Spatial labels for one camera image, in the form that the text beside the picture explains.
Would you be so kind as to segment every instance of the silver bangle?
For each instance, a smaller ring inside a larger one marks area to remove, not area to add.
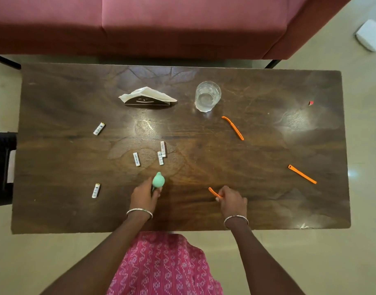
[[[245,217],[245,216],[242,216],[242,215],[232,215],[232,216],[228,216],[227,218],[225,218],[225,220],[223,221],[223,225],[225,226],[225,228],[229,229],[225,223],[226,221],[229,219],[229,218],[244,218],[246,221],[247,221],[247,225],[249,225],[249,221],[248,219]]]
[[[127,212],[127,216],[128,216],[128,213],[130,213],[130,212],[132,212],[132,211],[144,211],[144,212],[147,212],[148,214],[151,215],[151,218],[150,218],[150,219],[153,218],[153,214],[152,214],[150,211],[148,211],[148,210],[146,210],[146,209],[143,209],[143,208],[133,208],[133,209],[131,209],[131,210],[128,210],[128,212]]]

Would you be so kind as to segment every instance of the pink clothing with white pattern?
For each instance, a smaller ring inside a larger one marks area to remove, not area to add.
[[[180,234],[139,233],[107,295],[222,295],[205,254]]]

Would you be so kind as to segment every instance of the drinking glass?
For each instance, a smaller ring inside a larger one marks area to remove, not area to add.
[[[221,88],[211,81],[200,83],[196,88],[195,107],[201,112],[209,112],[221,99]]]

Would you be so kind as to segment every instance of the green rubber bulb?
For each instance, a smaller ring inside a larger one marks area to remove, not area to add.
[[[158,172],[153,179],[152,191],[154,191],[155,188],[162,187],[164,184],[165,184],[165,178],[162,176],[161,172]]]

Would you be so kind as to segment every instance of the wood grain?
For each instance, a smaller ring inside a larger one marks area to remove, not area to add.
[[[214,81],[222,91],[208,113],[194,107],[203,81]],[[178,103],[152,110],[118,99],[144,86]],[[231,119],[244,141],[221,116]],[[95,136],[100,122],[106,126]],[[168,151],[163,166],[156,156],[161,140]],[[113,231],[125,219],[133,188],[157,171],[166,183],[143,230],[223,230],[208,191],[223,185],[248,198],[252,229],[348,228],[341,73],[23,66],[13,233]],[[93,199],[96,183],[102,185]]]

